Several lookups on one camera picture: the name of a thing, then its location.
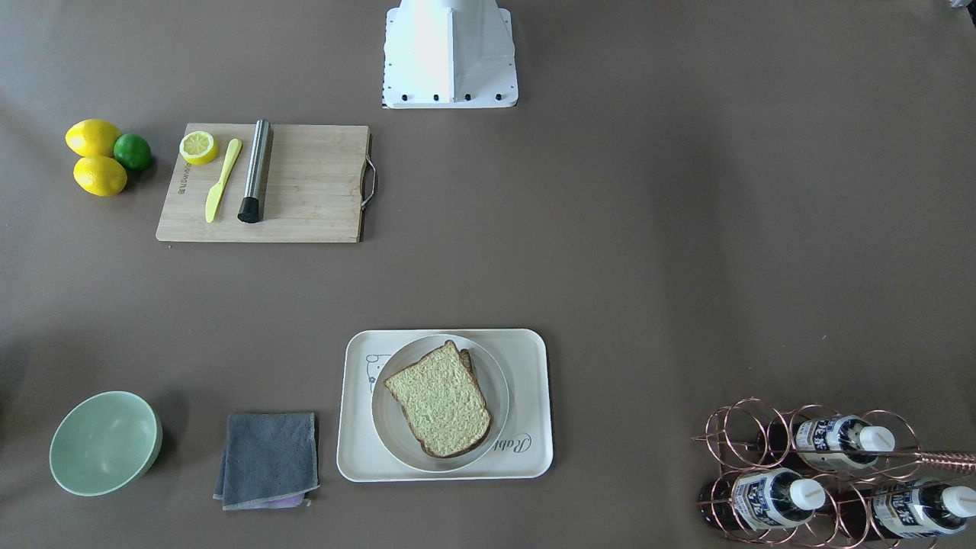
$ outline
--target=gray towel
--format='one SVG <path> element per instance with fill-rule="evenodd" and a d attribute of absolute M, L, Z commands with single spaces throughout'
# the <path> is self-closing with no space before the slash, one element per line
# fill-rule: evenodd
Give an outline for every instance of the gray towel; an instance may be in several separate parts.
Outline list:
<path fill-rule="evenodd" d="M 318 488 L 314 413 L 240 413 L 227 418 L 214 499 L 225 511 L 295 507 Z"/>

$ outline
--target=bottle cap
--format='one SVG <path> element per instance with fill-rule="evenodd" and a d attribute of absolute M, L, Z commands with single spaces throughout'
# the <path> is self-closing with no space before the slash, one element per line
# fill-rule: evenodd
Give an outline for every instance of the bottle cap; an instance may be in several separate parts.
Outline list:
<path fill-rule="evenodd" d="M 895 449 L 895 436 L 885 427 L 865 427 L 861 430 L 861 448 L 867 451 Z"/>
<path fill-rule="evenodd" d="M 824 506 L 827 495 L 824 487 L 813 479 L 800 479 L 790 484 L 790 499 L 793 505 L 804 510 L 813 511 Z"/>
<path fill-rule="evenodd" d="M 942 503 L 957 517 L 976 517 L 976 490 L 969 486 L 950 486 L 942 490 Z"/>

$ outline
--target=bread slice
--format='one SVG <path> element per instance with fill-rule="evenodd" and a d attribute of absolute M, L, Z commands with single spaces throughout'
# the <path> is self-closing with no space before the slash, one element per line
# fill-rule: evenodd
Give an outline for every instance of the bread slice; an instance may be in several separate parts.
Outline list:
<path fill-rule="evenodd" d="M 455 457 L 473 450 L 491 428 L 492 415 L 471 369 L 468 350 L 453 340 L 383 382 L 403 408 L 424 453 Z"/>

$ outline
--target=mint green bowl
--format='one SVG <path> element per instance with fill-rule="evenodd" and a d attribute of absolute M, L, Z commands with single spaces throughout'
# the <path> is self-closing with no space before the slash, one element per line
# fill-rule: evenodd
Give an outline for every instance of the mint green bowl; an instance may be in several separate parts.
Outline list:
<path fill-rule="evenodd" d="M 51 440 L 51 475 L 77 495 L 104 495 L 142 476 L 163 429 L 149 404 L 125 391 L 95 395 L 64 417 Z"/>

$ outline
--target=bread crust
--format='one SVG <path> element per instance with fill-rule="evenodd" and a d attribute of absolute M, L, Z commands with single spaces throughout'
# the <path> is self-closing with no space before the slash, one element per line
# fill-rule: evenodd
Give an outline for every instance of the bread crust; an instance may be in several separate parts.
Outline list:
<path fill-rule="evenodd" d="M 421 362 L 423 362 L 425 359 L 427 359 L 427 357 L 429 357 L 430 355 L 436 353 L 437 351 L 440 351 L 441 349 L 443 349 L 444 347 L 447 347 L 447 346 L 450 346 L 451 349 L 453 350 L 453 352 L 458 355 L 458 360 L 461 361 L 462 366 L 465 368 L 465 371 L 468 373 L 468 377 L 470 378 L 471 383 L 474 385 L 474 388 L 477 390 L 478 397 L 481 399 L 481 408 L 484 409 L 485 412 L 488 414 L 488 425 L 485 427 L 485 431 L 481 435 L 481 438 L 478 439 L 477 441 L 475 441 L 474 443 L 472 443 L 472 444 L 470 444 L 470 445 L 462 448 L 461 450 L 459 450 L 457 452 L 454 452 L 454 453 L 452 453 L 450 455 L 437 455 L 437 454 L 433 453 L 430 450 L 430 448 L 427 447 L 427 445 L 424 443 L 424 440 L 421 439 L 417 435 L 417 431 L 414 428 L 413 422 L 410 421 L 410 416 L 407 414 L 407 410 L 404 407 L 403 402 L 401 402 L 400 399 L 398 399 L 396 397 L 396 393 L 393 390 L 390 389 L 388 382 L 394 376 L 397 376 L 397 375 L 399 375 L 399 374 L 401 374 L 401 373 L 409 370 L 410 368 L 413 368 L 413 367 L 417 366 L 417 364 L 420 364 Z M 394 373 L 393 375 L 389 376 L 387 379 L 385 379 L 383 381 L 383 385 L 384 385 L 384 387 L 386 387 L 386 389 L 389 391 L 389 393 L 393 396 L 393 399 L 398 404 L 400 404 L 400 410 L 403 412 L 403 417 L 407 420 L 407 427 L 410 428 L 410 433 L 414 436 L 415 439 L 417 439 L 417 442 L 420 443 L 421 450 L 423 450 L 425 454 L 429 455 L 430 457 L 436 458 L 436 459 L 448 459 L 448 458 L 451 458 L 451 457 L 458 457 L 460 455 L 464 455 L 464 454 L 466 454 L 466 453 L 474 450 L 481 443 L 483 443 L 485 441 L 485 439 L 488 438 L 488 433 L 491 431 L 491 426 L 492 426 L 492 424 L 495 421 L 495 416 L 492 415 L 491 410 L 488 409 L 487 402 L 485 401 L 485 396 L 481 392 L 481 386 L 478 385 L 478 378 L 474 376 L 473 364 L 471 363 L 470 353 L 468 352 L 467 349 L 462 349 L 462 350 L 459 351 L 458 350 L 458 346 L 457 346 L 457 344 L 454 343 L 454 340 L 453 339 L 449 339 L 449 340 L 445 341 L 444 342 L 444 345 L 441 345 L 440 347 L 437 347 L 436 349 L 431 350 L 426 355 L 423 355 L 422 357 L 420 357 L 420 359 L 418 359 L 416 362 L 410 364 L 409 366 L 407 366 L 407 367 L 403 368 L 402 370 L 400 370 L 400 371 Z"/>

